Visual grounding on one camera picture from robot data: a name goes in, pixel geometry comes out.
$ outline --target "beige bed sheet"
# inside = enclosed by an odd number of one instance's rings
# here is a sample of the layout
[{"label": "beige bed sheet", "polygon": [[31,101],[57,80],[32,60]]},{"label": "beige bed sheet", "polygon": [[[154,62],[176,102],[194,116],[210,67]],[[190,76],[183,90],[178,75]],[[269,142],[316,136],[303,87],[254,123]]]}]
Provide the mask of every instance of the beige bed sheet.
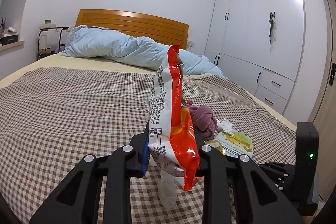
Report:
[{"label": "beige bed sheet", "polygon": [[[0,81],[0,88],[4,88],[10,85],[15,80],[19,79],[22,75],[24,75],[26,72],[41,67],[44,68],[60,67],[69,69],[86,69],[86,70],[101,70],[101,71],[121,71],[121,72],[147,73],[155,75],[155,71],[117,63],[104,58],[90,58],[90,59],[74,58],[74,57],[61,56],[60,53],[58,53],[55,55],[45,57],[7,76],[6,78]],[[274,109],[270,108],[268,105],[260,101],[258,98],[254,97],[249,92],[248,94],[254,101],[256,101],[257,104],[264,107],[275,118],[283,122],[290,129],[296,131],[296,126],[293,125],[290,121],[285,119],[282,115],[280,115]]]}]

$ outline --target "drawer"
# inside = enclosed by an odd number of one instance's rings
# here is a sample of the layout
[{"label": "drawer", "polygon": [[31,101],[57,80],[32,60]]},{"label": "drawer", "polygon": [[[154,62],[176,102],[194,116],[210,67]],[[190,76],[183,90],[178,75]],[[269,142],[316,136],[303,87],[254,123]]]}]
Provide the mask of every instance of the drawer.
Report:
[{"label": "drawer", "polygon": [[270,106],[273,108],[276,112],[282,114],[287,101],[280,97],[279,95],[275,94],[274,92],[271,92],[268,89],[265,89],[263,86],[258,86],[257,92],[255,93],[255,96],[265,103],[266,105]]},{"label": "drawer", "polygon": [[294,82],[282,75],[279,75],[270,70],[264,70],[259,85],[273,91],[282,98],[288,100],[292,92]]}]

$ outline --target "food package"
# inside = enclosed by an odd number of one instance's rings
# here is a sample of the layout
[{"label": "food package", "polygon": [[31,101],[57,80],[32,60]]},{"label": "food package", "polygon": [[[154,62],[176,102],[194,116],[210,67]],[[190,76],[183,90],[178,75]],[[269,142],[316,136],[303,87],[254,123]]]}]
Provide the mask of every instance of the food package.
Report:
[{"label": "food package", "polygon": [[252,158],[252,139],[237,130],[233,130],[231,133],[227,133],[222,130],[219,132],[214,141],[220,142],[223,148],[222,154],[224,155],[238,158],[239,155],[245,154]]},{"label": "food package", "polygon": [[183,190],[188,191],[200,158],[189,110],[182,105],[183,63],[178,52],[178,45],[169,48],[154,77],[148,147],[160,169],[183,177]]},{"label": "food package", "polygon": [[208,144],[208,145],[212,146],[213,148],[216,148],[223,155],[227,155],[227,153],[224,151],[224,149],[222,147],[222,144],[219,141],[205,141],[205,144]]}]

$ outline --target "checkered bedspread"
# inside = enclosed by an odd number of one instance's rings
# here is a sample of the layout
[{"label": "checkered bedspread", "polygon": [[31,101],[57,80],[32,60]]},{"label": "checkered bedspread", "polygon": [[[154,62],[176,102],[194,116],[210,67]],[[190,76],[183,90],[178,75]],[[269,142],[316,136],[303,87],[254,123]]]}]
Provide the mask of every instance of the checkered bedspread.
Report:
[{"label": "checkered bedspread", "polygon": [[[152,80],[146,74],[39,68],[0,89],[0,192],[23,223],[84,155],[109,155],[144,131]],[[238,85],[213,75],[185,77],[183,92],[250,136],[255,162],[294,164],[295,132]],[[202,183],[179,191],[176,208],[166,211],[159,179],[157,167],[131,179],[133,223],[201,223]]]}]

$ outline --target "red snack bag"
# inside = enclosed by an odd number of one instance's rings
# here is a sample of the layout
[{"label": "red snack bag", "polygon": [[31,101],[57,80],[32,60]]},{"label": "red snack bag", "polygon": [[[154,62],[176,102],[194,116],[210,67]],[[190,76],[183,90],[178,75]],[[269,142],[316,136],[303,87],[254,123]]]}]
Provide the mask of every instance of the red snack bag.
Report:
[{"label": "red snack bag", "polygon": [[200,158],[189,110],[182,105],[183,63],[178,52],[178,45],[169,48],[154,77],[148,147],[161,170],[184,177],[183,190],[188,191]]}]

